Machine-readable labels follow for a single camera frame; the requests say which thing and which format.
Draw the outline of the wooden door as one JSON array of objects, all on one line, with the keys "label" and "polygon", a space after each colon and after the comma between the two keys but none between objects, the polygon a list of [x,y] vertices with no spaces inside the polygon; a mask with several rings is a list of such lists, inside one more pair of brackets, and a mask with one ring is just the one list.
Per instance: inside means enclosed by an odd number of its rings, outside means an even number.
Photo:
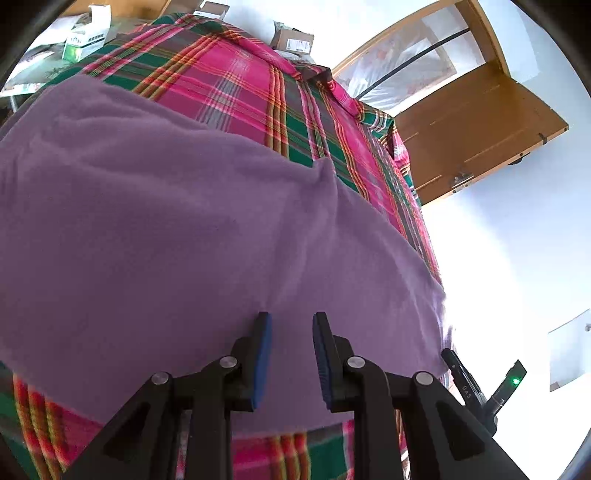
[{"label": "wooden door", "polygon": [[470,32],[360,100],[394,117],[424,204],[519,163],[569,129],[557,112],[512,78],[477,1],[435,1],[370,39],[332,73],[356,98],[384,74],[468,27]]}]

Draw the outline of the wooden wardrobe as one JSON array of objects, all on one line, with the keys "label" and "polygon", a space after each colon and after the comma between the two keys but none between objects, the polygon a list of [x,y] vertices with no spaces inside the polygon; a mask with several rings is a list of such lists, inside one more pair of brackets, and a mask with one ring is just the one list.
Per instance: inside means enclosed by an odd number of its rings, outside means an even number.
[{"label": "wooden wardrobe", "polygon": [[153,20],[166,12],[189,12],[200,4],[197,0],[77,0],[62,16],[85,13],[90,5],[109,5],[113,18],[138,18]]}]

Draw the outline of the green white tissue box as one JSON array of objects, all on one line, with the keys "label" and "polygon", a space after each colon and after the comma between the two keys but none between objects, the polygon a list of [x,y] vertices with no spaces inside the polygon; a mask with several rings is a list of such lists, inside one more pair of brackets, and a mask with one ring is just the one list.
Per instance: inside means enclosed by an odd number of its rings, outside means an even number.
[{"label": "green white tissue box", "polygon": [[89,6],[90,22],[76,26],[68,35],[62,59],[77,63],[102,48],[111,27],[111,6]]}]

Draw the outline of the black vertical pole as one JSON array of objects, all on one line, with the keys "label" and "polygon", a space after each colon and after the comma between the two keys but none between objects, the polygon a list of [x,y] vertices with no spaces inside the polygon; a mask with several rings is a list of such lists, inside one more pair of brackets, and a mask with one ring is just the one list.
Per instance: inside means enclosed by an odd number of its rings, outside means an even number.
[{"label": "black vertical pole", "polygon": [[467,34],[470,31],[471,31],[470,27],[465,28],[463,30],[460,30],[460,31],[458,31],[450,36],[447,36],[446,38],[439,40],[438,42],[432,44],[427,49],[421,51],[417,55],[414,55],[413,57],[411,57],[407,61],[403,62],[401,65],[397,66],[396,68],[394,68],[393,70],[391,70],[387,74],[384,74],[384,76],[382,76],[379,80],[377,80],[373,84],[370,84],[370,86],[367,89],[363,90],[358,96],[356,96],[356,99],[361,100],[363,98],[363,96],[370,93],[370,91],[373,91],[376,87],[380,86],[381,83],[384,83],[385,81],[389,80],[391,77],[396,75],[401,70],[405,69],[406,67],[410,66],[411,64],[418,61],[422,57],[430,54],[431,52],[443,47],[444,45],[455,40],[456,38],[459,38],[459,37]]}]

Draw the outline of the folding table with printed top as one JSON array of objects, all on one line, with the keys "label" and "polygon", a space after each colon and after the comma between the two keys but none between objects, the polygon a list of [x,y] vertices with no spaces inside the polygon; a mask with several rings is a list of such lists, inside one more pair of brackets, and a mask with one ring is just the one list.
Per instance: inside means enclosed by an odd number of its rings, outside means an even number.
[{"label": "folding table with printed top", "polygon": [[[28,97],[39,91],[64,69],[75,64],[62,59],[64,44],[69,33],[76,26],[89,22],[88,10],[82,14],[60,17],[45,29],[27,48],[10,73],[1,90],[1,107],[8,107],[12,112],[16,112]],[[111,15],[111,27],[105,44],[113,37]]]}]

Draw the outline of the pink green plaid bedsheet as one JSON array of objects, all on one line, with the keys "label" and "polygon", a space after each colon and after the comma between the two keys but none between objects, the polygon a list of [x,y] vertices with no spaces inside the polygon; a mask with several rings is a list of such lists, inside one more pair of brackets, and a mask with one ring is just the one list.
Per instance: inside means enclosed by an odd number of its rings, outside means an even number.
[{"label": "pink green plaid bedsheet", "polygon": [[[228,23],[173,13],[116,37],[45,87],[79,73],[291,162],[311,166],[328,157],[339,179],[386,216],[441,284],[394,118],[349,96],[329,68],[287,60]],[[1,363],[1,440],[26,479],[60,479],[98,431]],[[353,479],[353,420],[232,447],[238,479]]]}]

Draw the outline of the white open cardboard box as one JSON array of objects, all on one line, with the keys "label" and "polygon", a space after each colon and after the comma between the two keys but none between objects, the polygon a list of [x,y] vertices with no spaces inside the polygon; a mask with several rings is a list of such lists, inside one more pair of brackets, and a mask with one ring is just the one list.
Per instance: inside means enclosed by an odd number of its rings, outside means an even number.
[{"label": "white open cardboard box", "polygon": [[214,1],[201,0],[197,3],[197,8],[193,14],[199,17],[222,21],[228,14],[229,6]]}]

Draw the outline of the brown cardboard box with label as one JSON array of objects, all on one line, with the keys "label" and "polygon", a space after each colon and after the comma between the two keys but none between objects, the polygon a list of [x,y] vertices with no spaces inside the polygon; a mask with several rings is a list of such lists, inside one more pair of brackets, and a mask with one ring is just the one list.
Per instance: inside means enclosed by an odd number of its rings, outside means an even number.
[{"label": "brown cardboard box with label", "polygon": [[286,24],[274,21],[273,39],[270,41],[270,47],[273,50],[280,50],[287,53],[301,55],[310,55],[311,48],[314,45],[315,35],[301,32],[291,28]]}]

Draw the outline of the purple fleece pants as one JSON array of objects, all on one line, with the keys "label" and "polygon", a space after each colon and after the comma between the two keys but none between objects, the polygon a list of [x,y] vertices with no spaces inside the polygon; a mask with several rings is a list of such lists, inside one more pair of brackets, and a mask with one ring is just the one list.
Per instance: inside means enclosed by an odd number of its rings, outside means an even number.
[{"label": "purple fleece pants", "polygon": [[83,75],[2,127],[1,359],[87,418],[228,354],[267,312],[263,401],[233,432],[328,426],[315,313],[385,371],[439,376],[443,301],[327,159],[298,165]]}]

